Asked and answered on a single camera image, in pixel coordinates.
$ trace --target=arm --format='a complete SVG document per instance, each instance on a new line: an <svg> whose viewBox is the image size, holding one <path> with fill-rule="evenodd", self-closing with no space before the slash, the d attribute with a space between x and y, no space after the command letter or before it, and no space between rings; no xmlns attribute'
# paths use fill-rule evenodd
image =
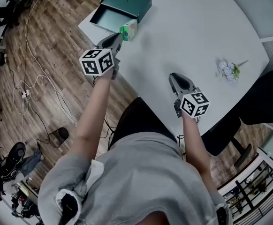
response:
<svg viewBox="0 0 273 225"><path fill-rule="evenodd" d="M207 190L216 192L217 188L211 176L210 157L201 139L197 123L185 113L182 113L182 119L187 161L198 170Z"/></svg>
<svg viewBox="0 0 273 225"><path fill-rule="evenodd" d="M104 117L113 69L97 79L89 103L76 128L74 143L68 153L84 155L89 161L95 159Z"/></svg>

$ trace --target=chair leg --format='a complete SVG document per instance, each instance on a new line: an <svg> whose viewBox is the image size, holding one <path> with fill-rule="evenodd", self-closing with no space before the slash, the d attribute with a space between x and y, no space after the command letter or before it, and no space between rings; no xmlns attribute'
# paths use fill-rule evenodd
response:
<svg viewBox="0 0 273 225"><path fill-rule="evenodd" d="M231 142L235 146L235 148L238 150L238 152L241 154L239 159L235 162L235 167L239 167L245 159L248 157L249 153L251 152L252 145L249 143L247 148L243 148L243 146L233 137L231 139Z"/></svg>

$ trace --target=power strip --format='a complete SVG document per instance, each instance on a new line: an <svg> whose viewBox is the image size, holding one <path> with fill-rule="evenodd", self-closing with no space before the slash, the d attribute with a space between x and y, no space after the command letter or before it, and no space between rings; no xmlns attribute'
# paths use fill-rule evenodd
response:
<svg viewBox="0 0 273 225"><path fill-rule="evenodd" d="M26 97L28 97L28 96L30 96L30 91L27 89L26 91L24 91L24 92L22 93L22 98L26 98Z"/></svg>

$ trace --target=cable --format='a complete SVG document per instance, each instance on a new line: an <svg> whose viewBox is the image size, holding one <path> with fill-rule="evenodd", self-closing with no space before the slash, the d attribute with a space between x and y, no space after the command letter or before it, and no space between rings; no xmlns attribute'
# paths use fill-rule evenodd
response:
<svg viewBox="0 0 273 225"><path fill-rule="evenodd" d="M180 140L184 139L184 135L178 135L177 139L178 139L178 146L180 147Z"/></svg>
<svg viewBox="0 0 273 225"><path fill-rule="evenodd" d="M94 85L94 86L95 86L95 84L96 84L96 79L97 79L97 77L98 77L98 76L93 76L93 78L94 78L94 79L93 79L93 85Z"/></svg>
<svg viewBox="0 0 273 225"><path fill-rule="evenodd" d="M32 110L34 111L34 113L35 113L35 114L39 117L39 119L41 120L42 124L44 125L45 131L46 131L46 133L47 133L48 142L44 142L44 141L42 141L42 140L40 140L40 139L38 139L38 138L37 138L37 141L40 141L41 143L49 144L49 143L50 143L50 136L49 136L49 133L48 133L47 128L46 128L46 126L45 126L45 123L44 123L44 121L41 119L40 115L34 110L34 108L33 108L32 104L31 104L31 102L29 102L29 104L30 104Z"/></svg>
<svg viewBox="0 0 273 225"><path fill-rule="evenodd" d="M14 72L13 72L13 70L11 70L10 69L10 66L9 66L9 64L7 63L7 66L8 66L8 69L11 71L11 73L13 74L13 83L14 83L14 87L15 87L15 74L14 74Z"/></svg>
<svg viewBox="0 0 273 225"><path fill-rule="evenodd" d="M112 137L112 135L113 135L113 132L110 134L109 139L108 139L108 148L107 148L107 151L110 150L110 138Z"/></svg>
<svg viewBox="0 0 273 225"><path fill-rule="evenodd" d="M31 14L30 8L31 8L31 6L29 6L29 14L28 14L28 19L27 19L26 25L25 25L25 29L26 29L26 26L29 25L29 18L30 18L30 14ZM26 35L26 49L25 49L24 91L26 91L25 81L26 81L26 65L27 65L27 44L28 44L27 41L28 41L28 30L27 30L27 35Z"/></svg>
<svg viewBox="0 0 273 225"><path fill-rule="evenodd" d="M27 103L27 109L26 109L26 111L24 112L24 107L25 107L25 105L24 105L24 98L22 98L22 107L23 107L23 113L22 113L22 142L23 142L23 123L24 123L24 115L26 114L26 112L28 111L28 108L29 108L29 99L31 98L31 95L30 95L30 97L28 98L28 103Z"/></svg>
<svg viewBox="0 0 273 225"><path fill-rule="evenodd" d="M104 136L104 137L100 137L100 138L107 138L109 130L111 130L111 129L110 129L110 128L108 128L107 133L106 133L106 136Z"/></svg>
<svg viewBox="0 0 273 225"><path fill-rule="evenodd" d="M57 96L57 98L58 98L58 100L59 100L59 103L60 103L60 105L61 105L61 109L69 116L69 119L75 124L75 126L77 126L77 122L75 121L75 119L74 119L74 117L73 117L73 115L72 115L72 113L71 113L71 111L70 111L68 105L66 104L66 102L65 102L65 100L63 99L63 97L61 96L61 94L57 91L55 85L53 84L53 82L52 82L51 79L49 78L48 74L43 70L43 68L42 68L42 66L40 65L40 63L38 62L37 58L33 55L32 51L31 51L31 49L30 49L28 40L27 40L27 33L26 33L26 30L27 30L27 25L28 25L29 17L30 17L30 14L32 13L33 9L35 8L36 4L38 3L38 1L39 1L39 0L36 1L36 3L34 4L32 10L29 12L28 19L27 19L27 21L26 21L25 30L24 30L25 39L26 39L26 45L27 45L27 48L28 48L28 50L30 51L32 57L34 58L34 60L35 60L35 61L37 62L37 64L39 65L39 67L41 68L42 72L45 74L45 76L44 76L44 75L41 75L41 76L42 76L42 77L46 77L46 78L48 79L49 83L53 86L54 91L55 91L55 94L56 94L56 96ZM61 103L61 100L60 100L60 97L61 97L63 103L66 105L66 107L67 107L67 109L68 109L68 112L67 112L67 111L65 110L65 108L63 107L63 105L62 105L62 103Z"/></svg>

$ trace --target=black shorts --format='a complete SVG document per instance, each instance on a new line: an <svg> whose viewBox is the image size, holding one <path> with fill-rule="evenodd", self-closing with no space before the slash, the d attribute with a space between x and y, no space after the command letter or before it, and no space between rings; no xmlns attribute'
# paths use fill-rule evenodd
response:
<svg viewBox="0 0 273 225"><path fill-rule="evenodd" d="M141 132L160 133L177 142L174 135L158 119L148 105L138 97L122 114L110 147L123 137Z"/></svg>

